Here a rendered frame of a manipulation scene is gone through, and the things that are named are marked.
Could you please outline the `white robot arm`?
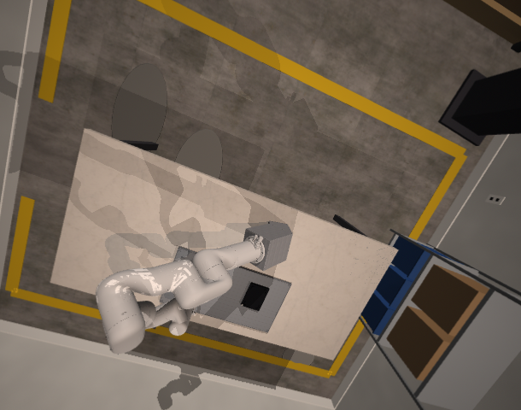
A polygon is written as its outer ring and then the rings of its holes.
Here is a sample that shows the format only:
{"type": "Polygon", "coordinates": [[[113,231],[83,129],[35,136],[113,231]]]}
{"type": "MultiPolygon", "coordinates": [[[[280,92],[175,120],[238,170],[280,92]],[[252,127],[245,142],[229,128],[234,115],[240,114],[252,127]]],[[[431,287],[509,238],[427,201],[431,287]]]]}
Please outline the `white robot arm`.
{"type": "Polygon", "coordinates": [[[195,315],[194,308],[225,294],[232,287],[228,270],[259,263],[265,256],[261,236],[218,249],[203,249],[190,260],[149,268],[128,269],[106,277],[96,290],[97,307],[110,350],[124,354],[136,348],[146,329],[170,321],[169,331],[183,335],[195,315]],[[134,293],[159,296],[172,292],[175,298],[155,306],[137,302],[134,293]]]}

